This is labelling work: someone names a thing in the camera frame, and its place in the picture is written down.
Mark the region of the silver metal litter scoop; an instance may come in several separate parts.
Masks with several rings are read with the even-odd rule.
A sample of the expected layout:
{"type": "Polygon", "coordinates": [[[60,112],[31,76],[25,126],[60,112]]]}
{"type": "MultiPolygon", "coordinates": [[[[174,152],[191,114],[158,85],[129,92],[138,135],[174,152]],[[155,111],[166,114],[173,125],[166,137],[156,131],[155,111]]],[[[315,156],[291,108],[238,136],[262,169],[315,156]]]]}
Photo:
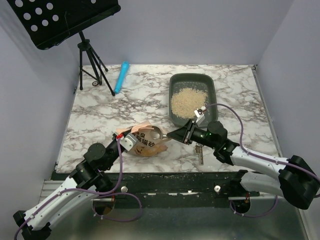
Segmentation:
{"type": "Polygon", "coordinates": [[[150,136],[154,140],[162,140],[162,141],[169,141],[170,140],[170,138],[167,136],[167,134],[164,133],[163,130],[161,128],[159,128],[158,126],[152,125],[149,133],[150,133],[150,136]]]}

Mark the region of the orange cat litter bag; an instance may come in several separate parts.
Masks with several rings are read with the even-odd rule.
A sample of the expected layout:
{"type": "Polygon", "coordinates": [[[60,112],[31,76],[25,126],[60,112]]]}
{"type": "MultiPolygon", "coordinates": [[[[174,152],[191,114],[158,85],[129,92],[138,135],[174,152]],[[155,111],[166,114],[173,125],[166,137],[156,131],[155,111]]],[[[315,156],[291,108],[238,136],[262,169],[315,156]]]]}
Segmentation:
{"type": "Polygon", "coordinates": [[[128,152],[129,154],[139,157],[154,157],[168,149],[165,143],[169,140],[154,140],[150,135],[151,126],[157,126],[161,128],[165,134],[168,133],[167,129],[152,124],[148,120],[126,128],[117,128],[115,132],[120,134],[130,130],[130,132],[138,139],[136,145],[128,152]]]}

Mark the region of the dark green litter tray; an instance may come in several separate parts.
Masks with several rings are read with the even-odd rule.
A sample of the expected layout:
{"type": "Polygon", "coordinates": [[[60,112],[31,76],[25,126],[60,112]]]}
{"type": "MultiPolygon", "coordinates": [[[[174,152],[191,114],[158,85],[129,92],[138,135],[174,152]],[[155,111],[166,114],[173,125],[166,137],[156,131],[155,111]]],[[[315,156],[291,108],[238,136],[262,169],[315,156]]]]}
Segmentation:
{"type": "Polygon", "coordinates": [[[174,115],[171,107],[173,94],[183,88],[193,88],[207,93],[208,98],[204,106],[207,106],[208,109],[204,113],[205,119],[199,125],[200,128],[206,128],[209,122],[218,119],[218,109],[215,105],[217,103],[217,97],[212,78],[200,73],[177,73],[170,78],[169,82],[169,118],[175,126],[181,127],[186,124],[188,120],[188,118],[180,118],[174,115]]]}

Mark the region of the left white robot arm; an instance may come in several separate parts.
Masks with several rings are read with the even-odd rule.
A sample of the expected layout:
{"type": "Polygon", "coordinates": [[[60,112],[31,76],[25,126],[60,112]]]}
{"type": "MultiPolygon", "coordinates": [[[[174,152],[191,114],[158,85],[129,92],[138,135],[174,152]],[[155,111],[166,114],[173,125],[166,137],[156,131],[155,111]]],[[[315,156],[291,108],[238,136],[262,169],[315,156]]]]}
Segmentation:
{"type": "Polygon", "coordinates": [[[70,175],[60,186],[35,207],[19,210],[13,218],[18,225],[17,233],[25,240],[46,240],[54,227],[71,210],[96,197],[107,197],[119,188],[122,177],[113,183],[105,173],[122,153],[134,146],[127,139],[129,131],[114,134],[108,146],[92,144],[70,175]]]}

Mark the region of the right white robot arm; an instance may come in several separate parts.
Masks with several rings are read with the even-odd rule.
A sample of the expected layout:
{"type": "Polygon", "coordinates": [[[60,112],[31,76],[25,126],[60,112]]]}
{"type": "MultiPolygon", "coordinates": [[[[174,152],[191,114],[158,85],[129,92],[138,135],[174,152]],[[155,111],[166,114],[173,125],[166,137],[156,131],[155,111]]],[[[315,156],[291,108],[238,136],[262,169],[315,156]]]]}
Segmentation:
{"type": "Polygon", "coordinates": [[[230,183],[230,191],[236,196],[245,192],[270,193],[307,210],[320,189],[319,178],[302,157],[274,157],[245,149],[228,139],[228,131],[219,121],[211,121],[203,130],[189,120],[183,127],[167,133],[167,137],[186,145],[195,142],[209,147],[221,163],[251,169],[230,183]]]}

